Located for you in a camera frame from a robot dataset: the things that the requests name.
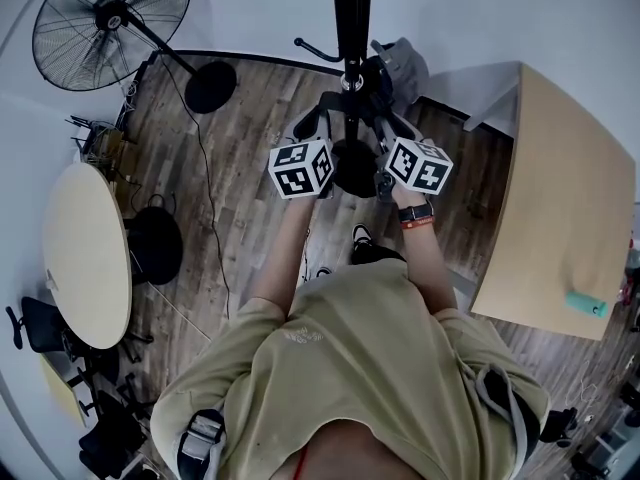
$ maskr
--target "black shoe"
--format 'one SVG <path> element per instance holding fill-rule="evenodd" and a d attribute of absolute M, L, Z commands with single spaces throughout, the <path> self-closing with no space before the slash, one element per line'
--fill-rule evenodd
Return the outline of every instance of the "black shoe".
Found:
<path fill-rule="evenodd" d="M 371 238 L 371 233 L 367 229 L 367 226 L 364 224 L 356 224 L 353 227 L 353 233 L 351 235 L 353 237 L 353 248 L 355 249 L 360 244 L 372 244 L 373 239 Z"/>

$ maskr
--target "gray cloth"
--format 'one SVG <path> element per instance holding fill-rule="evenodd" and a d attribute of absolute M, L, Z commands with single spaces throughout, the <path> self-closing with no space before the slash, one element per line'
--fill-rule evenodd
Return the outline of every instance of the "gray cloth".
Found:
<path fill-rule="evenodd" d="M 382 59 L 391 77 L 395 99 L 392 109 L 397 114 L 403 115 L 411 104 L 427 93 L 429 82 L 427 63 L 404 37 L 385 46 L 374 40 L 371 41 L 371 48 Z"/>

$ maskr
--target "fan grille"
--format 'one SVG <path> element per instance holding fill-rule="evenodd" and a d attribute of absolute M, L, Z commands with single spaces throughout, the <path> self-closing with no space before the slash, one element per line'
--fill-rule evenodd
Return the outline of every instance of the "fan grille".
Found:
<path fill-rule="evenodd" d="M 167 42 L 189 0 L 122 0 L 128 10 Z M 130 24 L 96 25 L 98 0 L 45 0 L 33 30 L 38 70 L 57 87 L 87 91 L 111 85 L 140 67 L 157 46 Z"/>

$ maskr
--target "watch strap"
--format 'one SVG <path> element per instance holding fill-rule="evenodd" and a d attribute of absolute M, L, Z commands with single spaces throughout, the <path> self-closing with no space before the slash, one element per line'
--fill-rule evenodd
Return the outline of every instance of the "watch strap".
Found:
<path fill-rule="evenodd" d="M 422 217 L 421 219 L 410 220 L 407 222 L 401 222 L 402 229 L 419 228 L 420 226 L 426 226 L 427 224 L 433 224 L 436 220 L 435 217 Z"/>
<path fill-rule="evenodd" d="M 420 206 L 408 206 L 402 210 L 398 210 L 398 218 L 400 222 L 412 222 L 419 219 L 433 217 L 433 206 L 429 201 Z"/>

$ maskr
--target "hand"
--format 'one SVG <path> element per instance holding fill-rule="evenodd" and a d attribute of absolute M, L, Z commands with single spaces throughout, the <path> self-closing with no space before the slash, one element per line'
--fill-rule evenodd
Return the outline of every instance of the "hand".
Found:
<path fill-rule="evenodd" d="M 393 197 L 393 200 L 400 210 L 408 208 L 409 206 L 420 206 L 426 203 L 424 194 L 409 190 L 397 182 L 391 191 L 391 197 Z"/>

